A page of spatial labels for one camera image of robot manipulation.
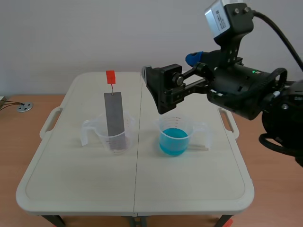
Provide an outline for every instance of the white table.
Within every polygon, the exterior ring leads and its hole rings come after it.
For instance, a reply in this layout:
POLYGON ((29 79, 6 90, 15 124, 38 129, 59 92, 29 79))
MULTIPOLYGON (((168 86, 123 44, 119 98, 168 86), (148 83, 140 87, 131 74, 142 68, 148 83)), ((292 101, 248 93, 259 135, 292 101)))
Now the white table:
POLYGON ((116 73, 114 91, 122 92, 123 109, 136 120, 133 146, 119 156, 106 151, 93 132, 88 145, 80 143, 83 121, 105 111, 103 93, 111 92, 105 73, 73 81, 41 129, 42 142, 17 189, 23 210, 58 227, 63 226, 60 215, 224 214, 225 223, 251 204, 253 184, 235 141, 239 132, 232 115, 227 113, 234 133, 224 128, 218 108, 205 96, 186 97, 177 111, 208 123, 213 145, 201 149, 202 135, 196 134, 184 154, 167 157, 153 124, 157 108, 141 81, 139 73, 116 73), (54 129, 47 131, 58 113, 54 129))

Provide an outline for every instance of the blue cap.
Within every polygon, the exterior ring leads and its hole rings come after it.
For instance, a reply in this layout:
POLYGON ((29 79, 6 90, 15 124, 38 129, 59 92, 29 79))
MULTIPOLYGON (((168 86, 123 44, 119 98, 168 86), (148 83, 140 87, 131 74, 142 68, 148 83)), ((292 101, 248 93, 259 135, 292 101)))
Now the blue cap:
POLYGON ((196 52, 196 53, 190 53, 186 56, 185 61, 188 65, 193 67, 196 63, 201 61, 203 51, 201 52, 196 52))

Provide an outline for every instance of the red clip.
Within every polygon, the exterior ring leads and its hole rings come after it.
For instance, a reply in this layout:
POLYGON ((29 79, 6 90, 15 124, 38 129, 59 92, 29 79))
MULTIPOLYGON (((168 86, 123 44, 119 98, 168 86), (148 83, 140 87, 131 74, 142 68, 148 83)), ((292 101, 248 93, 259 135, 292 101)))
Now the red clip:
POLYGON ((106 71, 107 84, 116 84, 115 71, 108 70, 106 71))

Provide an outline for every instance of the table handle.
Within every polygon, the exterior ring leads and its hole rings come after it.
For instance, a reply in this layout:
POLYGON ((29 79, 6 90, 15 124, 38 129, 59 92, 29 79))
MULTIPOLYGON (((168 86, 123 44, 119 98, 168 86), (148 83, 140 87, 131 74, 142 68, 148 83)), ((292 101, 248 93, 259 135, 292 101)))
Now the table handle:
POLYGON ((225 114, 227 122, 228 122, 229 126, 231 127, 233 136, 236 140, 240 136, 240 132, 239 132, 239 129, 238 129, 237 124, 235 122, 235 119, 233 118, 232 113, 230 111, 224 110, 222 108, 219 108, 219 112, 225 114))
POLYGON ((40 138, 43 139, 44 135, 46 134, 46 132, 48 131, 48 129, 50 128, 51 125, 53 125, 53 122, 56 119, 56 116, 58 114, 60 114, 62 112, 63 108, 62 107, 56 107, 54 108, 51 113, 48 115, 48 118, 46 119, 39 135, 40 138))

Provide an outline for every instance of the black cable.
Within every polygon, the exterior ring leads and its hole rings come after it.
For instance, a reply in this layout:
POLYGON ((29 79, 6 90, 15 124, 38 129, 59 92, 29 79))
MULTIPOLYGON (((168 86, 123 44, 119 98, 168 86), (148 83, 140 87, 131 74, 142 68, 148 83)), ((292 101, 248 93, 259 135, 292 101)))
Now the black cable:
POLYGON ((277 144, 274 144, 267 139, 273 139, 269 134, 265 133, 259 136, 259 142, 266 148, 273 150, 275 152, 284 154, 284 155, 290 155, 293 157, 303 157, 303 150, 296 150, 296 149, 290 149, 290 148, 284 148, 282 146, 279 146, 277 144))
POLYGON ((6 100, 3 100, 2 102, 5 102, 5 103, 18 103, 18 104, 24 105, 24 103, 15 102, 15 101, 6 101, 6 100))
POLYGON ((282 39, 282 41, 284 42, 284 44, 286 45, 286 47, 288 48, 288 50, 290 51, 290 53, 294 57, 295 61, 298 63, 299 67, 303 71, 303 62, 302 62, 300 56, 294 50, 294 47, 291 45, 291 43, 289 42, 289 40, 283 34, 283 32, 281 31, 281 29, 270 18, 268 18, 264 14, 262 14, 260 12, 257 12, 255 10, 253 10, 252 13, 253 13, 253 15, 255 17, 258 17, 261 20, 263 20, 265 23, 267 23, 277 33, 277 35, 280 37, 280 39, 282 39))
POLYGON ((12 105, 12 104, 23 105, 22 103, 6 103, 6 104, 2 104, 2 105, 0 105, 0 107, 2 107, 2 106, 4 106, 4 105, 12 105))
POLYGON ((1 110, 4 110, 5 108, 7 108, 7 107, 9 107, 9 106, 12 106, 12 105, 20 105, 20 104, 19 104, 19 103, 14 103, 14 104, 7 105, 7 106, 5 106, 4 108, 1 108, 0 111, 1 111, 1 110))

